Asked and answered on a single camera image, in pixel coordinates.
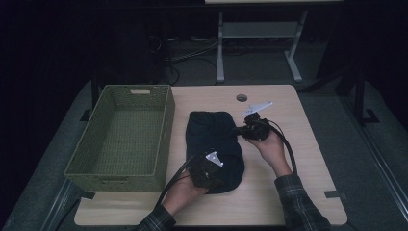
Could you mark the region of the person's left hand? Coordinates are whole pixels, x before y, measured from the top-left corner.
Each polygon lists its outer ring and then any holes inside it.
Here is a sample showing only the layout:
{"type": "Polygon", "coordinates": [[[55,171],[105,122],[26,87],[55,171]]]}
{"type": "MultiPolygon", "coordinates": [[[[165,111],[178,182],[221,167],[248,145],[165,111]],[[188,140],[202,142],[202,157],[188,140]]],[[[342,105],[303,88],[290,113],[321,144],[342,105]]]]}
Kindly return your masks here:
{"type": "Polygon", "coordinates": [[[184,170],[179,179],[170,187],[162,206],[172,215],[191,205],[196,199],[204,195],[208,190],[198,188],[193,183],[190,173],[184,170]]]}

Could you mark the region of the green woven basket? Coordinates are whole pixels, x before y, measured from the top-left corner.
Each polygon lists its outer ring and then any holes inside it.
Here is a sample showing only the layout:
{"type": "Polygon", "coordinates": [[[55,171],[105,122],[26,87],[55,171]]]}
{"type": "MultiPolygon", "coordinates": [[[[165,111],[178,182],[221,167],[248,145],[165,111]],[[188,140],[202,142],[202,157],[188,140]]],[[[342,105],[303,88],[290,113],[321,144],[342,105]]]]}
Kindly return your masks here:
{"type": "Polygon", "coordinates": [[[169,85],[107,85],[65,169],[90,192],[160,192],[175,101],[169,85]]]}

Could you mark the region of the grey metal table frame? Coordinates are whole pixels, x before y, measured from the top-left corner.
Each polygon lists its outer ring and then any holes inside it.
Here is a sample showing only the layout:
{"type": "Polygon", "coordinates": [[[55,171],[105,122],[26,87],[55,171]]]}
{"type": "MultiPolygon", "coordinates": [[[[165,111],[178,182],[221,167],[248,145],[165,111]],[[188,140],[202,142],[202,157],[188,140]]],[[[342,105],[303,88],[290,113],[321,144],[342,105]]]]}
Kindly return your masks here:
{"type": "Polygon", "coordinates": [[[218,13],[217,31],[217,82],[225,81],[223,63],[223,43],[227,39],[292,39],[289,50],[284,52],[293,79],[302,81],[294,55],[299,44],[308,12],[303,11],[297,21],[284,22],[229,22],[224,20],[223,12],[218,13]]]}

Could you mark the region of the black floor tape mark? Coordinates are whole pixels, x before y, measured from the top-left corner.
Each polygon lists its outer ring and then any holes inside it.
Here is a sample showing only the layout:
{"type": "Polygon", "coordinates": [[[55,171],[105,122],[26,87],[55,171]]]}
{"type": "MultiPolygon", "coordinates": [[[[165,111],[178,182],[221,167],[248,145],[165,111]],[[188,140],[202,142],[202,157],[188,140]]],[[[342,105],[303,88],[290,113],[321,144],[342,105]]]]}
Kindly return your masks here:
{"type": "Polygon", "coordinates": [[[372,109],[366,109],[367,117],[363,118],[363,122],[367,123],[379,123],[380,120],[376,116],[375,112],[372,109]]]}

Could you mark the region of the person's right hand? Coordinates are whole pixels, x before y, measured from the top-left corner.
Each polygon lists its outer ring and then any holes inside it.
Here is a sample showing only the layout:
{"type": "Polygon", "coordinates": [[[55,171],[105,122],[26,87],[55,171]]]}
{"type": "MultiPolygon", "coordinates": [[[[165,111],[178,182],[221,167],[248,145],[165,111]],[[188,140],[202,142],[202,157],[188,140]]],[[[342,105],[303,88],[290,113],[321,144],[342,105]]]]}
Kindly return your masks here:
{"type": "Polygon", "coordinates": [[[292,170],[286,160],[284,144],[274,132],[270,131],[265,140],[248,140],[260,152],[277,177],[290,175],[292,170]]]}

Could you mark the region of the metal floor rail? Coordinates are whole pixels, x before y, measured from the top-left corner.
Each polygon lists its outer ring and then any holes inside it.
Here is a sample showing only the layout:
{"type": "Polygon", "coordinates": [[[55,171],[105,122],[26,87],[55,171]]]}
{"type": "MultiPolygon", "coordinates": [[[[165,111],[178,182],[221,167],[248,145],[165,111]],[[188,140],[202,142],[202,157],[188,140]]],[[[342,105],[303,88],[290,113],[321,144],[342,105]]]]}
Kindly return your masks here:
{"type": "Polygon", "coordinates": [[[68,179],[64,179],[51,208],[47,213],[40,231],[59,231],[64,220],[79,203],[79,190],[68,179]]]}
{"type": "Polygon", "coordinates": [[[342,102],[344,109],[347,111],[347,114],[350,116],[353,126],[360,134],[361,138],[364,140],[365,145],[369,149],[373,162],[378,169],[379,174],[383,179],[388,191],[390,192],[398,210],[401,212],[404,219],[408,222],[408,194],[404,191],[404,189],[402,189],[401,185],[395,178],[394,173],[390,169],[390,166],[384,159],[382,152],[372,138],[370,132],[367,130],[368,124],[379,124],[380,122],[360,125],[354,114],[354,105],[350,102],[350,100],[342,97],[340,101],[342,102]]]}

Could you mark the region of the dark t-shirt with white print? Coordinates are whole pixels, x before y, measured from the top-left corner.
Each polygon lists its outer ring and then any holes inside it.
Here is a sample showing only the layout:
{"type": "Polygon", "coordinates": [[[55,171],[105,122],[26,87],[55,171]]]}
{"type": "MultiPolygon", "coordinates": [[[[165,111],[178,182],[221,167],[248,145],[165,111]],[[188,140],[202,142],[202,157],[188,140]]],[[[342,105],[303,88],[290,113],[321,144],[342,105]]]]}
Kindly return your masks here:
{"type": "Polygon", "coordinates": [[[186,160],[216,151],[223,167],[217,177],[223,185],[207,189],[208,194],[227,193],[242,181],[244,160],[236,135],[236,124],[226,112],[191,112],[186,128],[186,160]]]}

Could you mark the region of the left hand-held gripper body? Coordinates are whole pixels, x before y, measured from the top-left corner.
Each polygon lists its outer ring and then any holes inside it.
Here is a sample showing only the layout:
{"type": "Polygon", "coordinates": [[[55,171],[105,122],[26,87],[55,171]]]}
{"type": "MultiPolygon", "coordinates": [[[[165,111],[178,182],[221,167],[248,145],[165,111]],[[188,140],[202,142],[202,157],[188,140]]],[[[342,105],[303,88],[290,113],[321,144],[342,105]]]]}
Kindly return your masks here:
{"type": "Polygon", "coordinates": [[[197,188],[214,189],[223,185],[217,172],[223,167],[216,151],[204,152],[191,158],[188,171],[197,188]]]}

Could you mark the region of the black stand pole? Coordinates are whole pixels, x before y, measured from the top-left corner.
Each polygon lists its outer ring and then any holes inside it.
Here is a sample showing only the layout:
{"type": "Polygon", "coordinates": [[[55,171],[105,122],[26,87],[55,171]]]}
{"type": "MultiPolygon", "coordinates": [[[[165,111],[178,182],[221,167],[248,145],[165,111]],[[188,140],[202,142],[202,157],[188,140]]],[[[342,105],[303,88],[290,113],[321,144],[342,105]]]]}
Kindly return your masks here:
{"type": "Polygon", "coordinates": [[[359,64],[356,68],[355,76],[355,97],[354,97],[354,114],[360,125],[364,125],[364,90],[365,90],[365,75],[364,66],[359,64]]]}

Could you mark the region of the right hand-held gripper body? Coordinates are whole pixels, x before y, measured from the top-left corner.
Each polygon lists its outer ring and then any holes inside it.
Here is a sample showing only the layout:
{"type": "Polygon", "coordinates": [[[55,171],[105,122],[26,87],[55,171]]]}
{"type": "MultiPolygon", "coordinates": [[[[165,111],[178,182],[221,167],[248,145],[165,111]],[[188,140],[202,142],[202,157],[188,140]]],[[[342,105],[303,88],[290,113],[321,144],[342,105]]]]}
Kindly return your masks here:
{"type": "Polygon", "coordinates": [[[244,117],[245,139],[265,140],[269,134],[269,123],[265,118],[261,118],[259,112],[272,105],[271,101],[250,104],[242,113],[244,117]]]}

